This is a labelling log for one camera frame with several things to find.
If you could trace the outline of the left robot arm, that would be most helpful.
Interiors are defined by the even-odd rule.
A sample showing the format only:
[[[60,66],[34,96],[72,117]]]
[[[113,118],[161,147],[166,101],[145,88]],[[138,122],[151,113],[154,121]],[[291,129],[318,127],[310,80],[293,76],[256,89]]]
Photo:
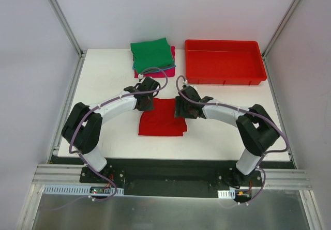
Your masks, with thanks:
[[[153,100],[162,86],[150,77],[145,77],[134,86],[124,88],[117,96],[102,103],[76,103],[61,135],[69,143],[70,154],[77,154],[92,171],[98,183],[110,181],[110,166],[99,148],[101,127],[109,120],[130,111],[151,111]]]

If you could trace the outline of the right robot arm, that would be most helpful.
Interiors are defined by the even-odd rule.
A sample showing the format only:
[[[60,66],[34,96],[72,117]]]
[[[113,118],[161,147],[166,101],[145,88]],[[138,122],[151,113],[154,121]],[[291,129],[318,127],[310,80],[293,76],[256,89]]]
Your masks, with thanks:
[[[223,182],[232,188],[238,189],[251,180],[251,173],[262,156],[280,137],[274,122],[259,104],[242,109],[213,97],[202,98],[190,85],[184,85],[175,100],[175,117],[218,120],[238,129],[245,149],[235,168],[222,177]]]

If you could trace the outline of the red t-shirt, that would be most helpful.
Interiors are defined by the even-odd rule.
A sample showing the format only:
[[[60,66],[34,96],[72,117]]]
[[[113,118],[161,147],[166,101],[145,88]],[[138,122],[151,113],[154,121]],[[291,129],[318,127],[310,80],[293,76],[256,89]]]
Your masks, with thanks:
[[[176,100],[154,99],[154,109],[142,113],[139,122],[139,136],[177,137],[187,132],[184,118],[175,117]]]

